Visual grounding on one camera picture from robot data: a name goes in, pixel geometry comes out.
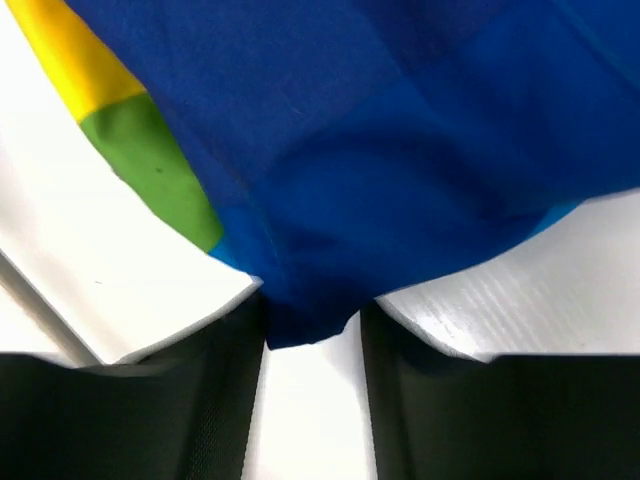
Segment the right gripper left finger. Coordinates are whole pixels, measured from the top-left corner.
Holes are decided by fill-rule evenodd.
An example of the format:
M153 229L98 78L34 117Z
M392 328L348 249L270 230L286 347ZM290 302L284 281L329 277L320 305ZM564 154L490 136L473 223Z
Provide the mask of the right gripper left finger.
M262 300L134 364L1 358L5 479L237 479L263 353Z

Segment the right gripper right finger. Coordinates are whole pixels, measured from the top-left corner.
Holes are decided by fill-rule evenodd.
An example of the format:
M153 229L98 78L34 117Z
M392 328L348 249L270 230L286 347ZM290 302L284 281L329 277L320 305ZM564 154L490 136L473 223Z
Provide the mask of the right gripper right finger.
M454 358L377 305L361 338L382 479L639 475L635 356Z

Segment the rainbow striped shorts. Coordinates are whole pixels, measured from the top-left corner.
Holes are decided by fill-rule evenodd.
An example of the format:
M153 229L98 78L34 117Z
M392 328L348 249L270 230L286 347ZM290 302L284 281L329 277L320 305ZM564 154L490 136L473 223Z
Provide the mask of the rainbow striped shorts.
M262 280L268 344L639 184L635 1L12 1L153 213Z

